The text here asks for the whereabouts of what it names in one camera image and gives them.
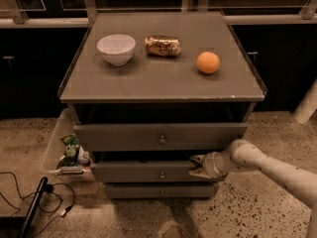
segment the dresser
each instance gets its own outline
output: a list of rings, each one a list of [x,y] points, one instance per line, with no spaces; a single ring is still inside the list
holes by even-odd
[[[123,66],[106,62],[96,48],[112,34],[137,42]],[[149,35],[179,37],[180,55],[147,55]],[[197,70],[202,52],[219,56],[217,72]],[[98,14],[59,98],[107,195],[145,198],[212,196],[224,178],[190,176],[195,167],[189,157],[221,151],[242,138],[264,95],[220,12],[131,12]]]

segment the concrete floor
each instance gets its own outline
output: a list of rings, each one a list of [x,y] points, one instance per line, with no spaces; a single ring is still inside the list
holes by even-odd
[[[34,191],[42,177],[44,152],[56,119],[0,121],[0,172],[13,172],[22,195]],[[299,125],[289,112],[253,113],[245,139],[268,155],[317,174],[317,114]],[[50,183],[58,182],[50,178]],[[310,209],[259,172],[229,174],[210,199],[111,200],[98,182],[73,182],[76,202],[64,217],[37,237],[305,237]],[[14,180],[0,176],[0,192],[19,205]],[[57,191],[71,203],[66,187]],[[47,207],[53,209],[56,201]],[[0,198],[0,214],[14,209]],[[26,207],[20,212],[25,214]],[[56,214],[38,210],[29,237],[39,233]],[[0,229],[0,237],[17,230]]]

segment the dark cabinet door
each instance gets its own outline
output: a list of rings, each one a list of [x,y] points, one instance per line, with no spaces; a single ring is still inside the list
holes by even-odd
[[[85,32],[0,30],[0,118],[59,115],[57,91]]]
[[[267,88],[256,111],[296,108],[316,77],[315,25],[234,26]]]

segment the gold can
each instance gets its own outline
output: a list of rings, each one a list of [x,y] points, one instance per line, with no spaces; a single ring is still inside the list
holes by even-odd
[[[160,57],[177,57],[180,53],[180,39],[168,36],[146,37],[147,54]]]

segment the white storage bin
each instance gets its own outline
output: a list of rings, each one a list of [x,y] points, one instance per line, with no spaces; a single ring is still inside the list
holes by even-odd
[[[62,167],[57,169],[58,161],[66,149],[60,137],[69,134],[73,134],[73,123],[70,118],[70,111],[66,108],[60,113],[53,129],[42,164],[42,174],[45,176],[55,176],[65,182],[94,180],[89,166]]]

